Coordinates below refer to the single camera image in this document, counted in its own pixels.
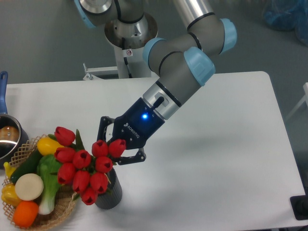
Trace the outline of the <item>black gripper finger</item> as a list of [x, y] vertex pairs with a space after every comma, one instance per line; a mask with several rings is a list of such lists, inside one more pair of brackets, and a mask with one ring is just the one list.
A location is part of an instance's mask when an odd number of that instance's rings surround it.
[[102, 140], [108, 145], [111, 143], [111, 139], [107, 140], [106, 134], [107, 134], [107, 127], [113, 124], [114, 122], [115, 122], [115, 119], [109, 116], [101, 117], [99, 129], [98, 129], [97, 141]]
[[144, 162], [145, 160], [146, 160], [146, 154], [144, 152], [144, 148], [139, 148], [134, 156], [113, 158], [113, 162], [121, 166], [128, 165], [128, 164], [141, 163], [141, 162]]

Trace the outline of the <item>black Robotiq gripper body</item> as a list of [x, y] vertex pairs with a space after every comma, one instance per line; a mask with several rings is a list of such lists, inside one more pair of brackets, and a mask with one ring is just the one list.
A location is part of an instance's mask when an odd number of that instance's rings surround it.
[[159, 97], [152, 107], [139, 98], [122, 116], [114, 121], [111, 142], [117, 139], [126, 141], [126, 149], [145, 146], [146, 141], [165, 123], [154, 110], [164, 101]]

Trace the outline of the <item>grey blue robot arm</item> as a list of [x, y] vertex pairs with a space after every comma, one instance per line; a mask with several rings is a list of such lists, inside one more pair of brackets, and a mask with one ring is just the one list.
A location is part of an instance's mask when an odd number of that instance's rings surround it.
[[206, 0], [174, 1], [186, 34], [172, 40], [157, 37], [156, 21], [141, 0], [76, 0], [84, 23], [104, 25], [114, 47], [120, 78], [158, 75], [158, 80], [122, 116], [100, 120], [98, 139], [124, 140], [131, 157], [112, 157], [120, 164], [143, 162], [147, 140], [214, 75], [211, 56], [232, 49], [237, 31], [231, 20], [218, 18]]

